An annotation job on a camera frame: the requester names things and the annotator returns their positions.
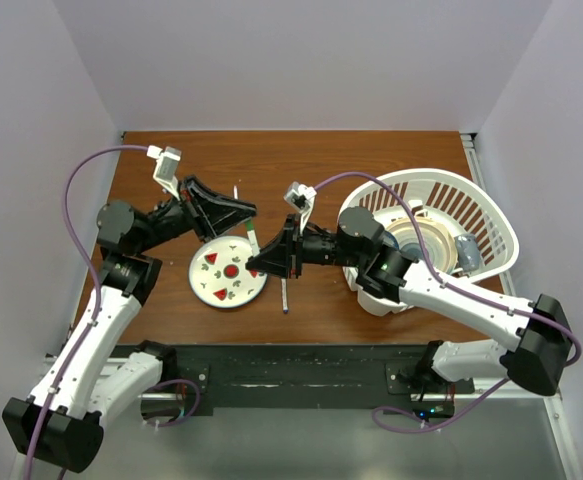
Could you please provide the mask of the white pen with printed text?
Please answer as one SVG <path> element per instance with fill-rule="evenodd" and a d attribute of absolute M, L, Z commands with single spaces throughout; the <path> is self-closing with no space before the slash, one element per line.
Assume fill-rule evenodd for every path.
<path fill-rule="evenodd" d="M 287 280 L 285 278 L 281 279 L 281 300 L 282 300 L 282 311 L 284 314 L 288 314 L 289 313 L 288 289 L 287 289 Z"/>

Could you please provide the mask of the green-end white pen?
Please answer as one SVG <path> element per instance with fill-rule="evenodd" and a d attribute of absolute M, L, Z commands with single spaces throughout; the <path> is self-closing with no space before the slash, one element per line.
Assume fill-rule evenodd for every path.
<path fill-rule="evenodd" d="M 246 227 L 247 238 L 248 238 L 249 244 L 251 246 L 251 250 L 252 250 L 252 255 L 256 256 L 257 254 L 260 253 L 260 246 L 259 246 L 259 242 L 257 239 L 257 234 L 255 231 L 254 224 L 251 220 L 249 220 L 245 223 L 245 227 Z"/>

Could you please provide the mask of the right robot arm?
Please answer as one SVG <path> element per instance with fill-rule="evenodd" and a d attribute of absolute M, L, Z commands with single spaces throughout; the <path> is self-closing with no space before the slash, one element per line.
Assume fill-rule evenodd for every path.
<path fill-rule="evenodd" d="M 306 264 L 352 267 L 356 284 L 370 296 L 433 311 L 485 335 L 483 341 L 430 342 L 402 375 L 415 389 L 437 393 L 460 380 L 495 377 L 541 396 L 557 392 L 580 351 L 559 301 L 547 295 L 530 301 L 464 282 L 390 245 L 384 233 L 362 207 L 345 209 L 334 232 L 302 228 L 299 215 L 289 215 L 246 267 L 280 278 L 299 277 Z"/>

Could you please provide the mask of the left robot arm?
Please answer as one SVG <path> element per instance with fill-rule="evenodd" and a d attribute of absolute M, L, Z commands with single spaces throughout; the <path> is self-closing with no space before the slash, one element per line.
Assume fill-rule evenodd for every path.
<path fill-rule="evenodd" d="M 119 338 L 146 304 L 162 262 L 147 251 L 194 232 L 209 242 L 254 218 L 254 204 L 215 192 L 195 176 L 174 195 L 142 212 L 122 200 L 97 216 L 102 254 L 81 320 L 50 370 L 26 399 L 10 399 L 2 419 L 17 450 L 34 461 L 81 473 L 95 459 L 105 430 L 139 395 L 167 392 L 183 383 L 174 348 L 145 340 L 107 379 L 99 378 Z"/>

